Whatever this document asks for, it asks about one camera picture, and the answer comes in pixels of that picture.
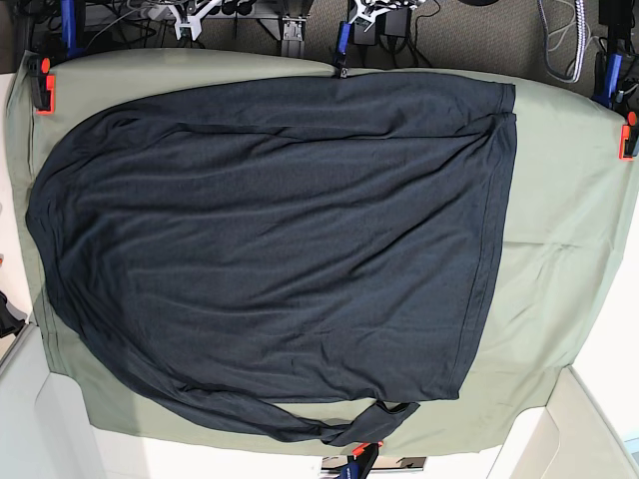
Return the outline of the aluminium frame bracket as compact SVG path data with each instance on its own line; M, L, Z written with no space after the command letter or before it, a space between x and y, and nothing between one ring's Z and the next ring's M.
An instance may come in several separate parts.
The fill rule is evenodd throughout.
M306 19L283 18L280 44L283 57L301 59L305 55Z

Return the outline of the white power strip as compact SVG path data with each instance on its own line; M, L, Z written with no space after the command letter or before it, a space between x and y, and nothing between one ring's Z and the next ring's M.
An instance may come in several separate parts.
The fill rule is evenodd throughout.
M123 6L132 12L133 20L164 21L172 19L169 4L164 1L126 0Z

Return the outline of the blue clamp top right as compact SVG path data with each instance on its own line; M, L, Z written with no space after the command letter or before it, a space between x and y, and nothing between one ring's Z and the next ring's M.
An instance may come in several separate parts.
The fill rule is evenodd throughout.
M595 57L595 84L591 99L610 110L619 111L626 96L624 75L630 67L631 53L607 54L598 52Z

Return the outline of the black object left edge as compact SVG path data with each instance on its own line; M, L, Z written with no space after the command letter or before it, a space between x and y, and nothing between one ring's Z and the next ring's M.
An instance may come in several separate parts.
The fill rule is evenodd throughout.
M7 296L3 292L0 292L0 297L0 337L4 338L11 334L17 336L25 327L26 322L24 319L18 319L10 312Z

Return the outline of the blue clamp top centre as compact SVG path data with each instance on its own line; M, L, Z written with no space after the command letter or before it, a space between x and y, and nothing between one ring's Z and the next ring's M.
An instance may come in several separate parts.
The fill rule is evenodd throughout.
M346 49L348 44L349 32L350 24L347 21L341 21L339 23L339 29L333 54L335 76L340 79L343 79L347 76Z

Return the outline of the dark navy long-sleeve shirt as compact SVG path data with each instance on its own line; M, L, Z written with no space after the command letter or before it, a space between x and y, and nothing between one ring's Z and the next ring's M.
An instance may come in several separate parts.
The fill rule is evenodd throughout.
M511 84L276 78L104 110L52 150L26 226L61 320L205 427L377 442L454 400L495 290Z

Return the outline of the orange clamp left edge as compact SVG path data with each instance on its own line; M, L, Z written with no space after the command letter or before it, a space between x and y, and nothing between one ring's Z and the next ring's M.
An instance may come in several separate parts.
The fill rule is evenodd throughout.
M38 115L53 115L55 112L55 76L51 73L49 58L35 56L28 60L28 77L31 97Z

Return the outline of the green table cloth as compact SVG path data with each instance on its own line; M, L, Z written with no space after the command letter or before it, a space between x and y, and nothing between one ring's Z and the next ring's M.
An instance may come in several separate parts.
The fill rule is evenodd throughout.
M25 214L34 179L54 145L77 124L134 99L275 77L330 78L330 65L211 50L154 49L73 60L53 70L56 107L32 106L25 71L1 101L5 289L33 310L47 368L84 397L89 420L112 432L253 452L330 455L317 441L207 429L131 392L51 310ZM503 253L479 350L451 401L423 403L385 441L388 455L475 452L503 442L515 418L544 405L561 370L586 341L620 264L638 194L638 166L617 154L622 118L572 92L514 83L517 153Z

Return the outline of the orange black clamp bottom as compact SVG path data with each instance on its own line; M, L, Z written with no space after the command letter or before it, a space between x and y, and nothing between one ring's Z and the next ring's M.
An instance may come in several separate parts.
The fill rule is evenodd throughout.
M362 443L352 450L347 462L339 470L338 479L365 479L378 458L382 441Z

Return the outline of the orange clamp right edge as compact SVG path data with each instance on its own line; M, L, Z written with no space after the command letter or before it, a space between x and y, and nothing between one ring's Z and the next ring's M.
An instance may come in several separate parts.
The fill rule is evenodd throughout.
M621 128L618 154L618 158L621 161L631 162L638 157L638 136L638 114L631 111L628 113L625 124Z

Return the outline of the blue clamp top left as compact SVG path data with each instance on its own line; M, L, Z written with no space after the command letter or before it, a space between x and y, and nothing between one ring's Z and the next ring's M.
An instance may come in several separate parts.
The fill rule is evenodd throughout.
M84 1L60 1L61 38L68 59L76 58L83 52L80 41L84 34L85 10Z

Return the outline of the orange clamp edge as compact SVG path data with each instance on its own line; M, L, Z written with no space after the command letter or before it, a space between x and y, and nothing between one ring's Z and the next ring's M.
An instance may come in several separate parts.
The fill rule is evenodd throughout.
M35 56L28 60L28 77L31 97L38 115L53 115L55 112L55 76L51 73L49 58Z
M621 161L631 162L638 157L638 136L638 114L631 111L628 113L625 124L621 128L618 154L618 158Z

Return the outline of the blue clamp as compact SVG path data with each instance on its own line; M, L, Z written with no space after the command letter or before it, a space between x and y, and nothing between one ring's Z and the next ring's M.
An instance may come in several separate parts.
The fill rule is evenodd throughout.
M85 10L84 1L60 1L61 38L68 59L76 58L83 52L80 41L84 34Z
M335 76L340 79L343 79L347 76L346 49L348 44L349 32L350 24L347 21L341 21L339 23L339 29L333 54Z
M624 75L630 67L631 53L607 54L598 52L595 57L595 84L591 99L610 110L619 111L626 96Z

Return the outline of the black power adapter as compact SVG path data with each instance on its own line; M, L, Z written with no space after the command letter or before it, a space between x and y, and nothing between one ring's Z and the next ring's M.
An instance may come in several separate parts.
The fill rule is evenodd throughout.
M396 10L380 15L373 24L355 20L348 41L355 46L372 47L380 43L382 36L406 38L411 15L411 10Z

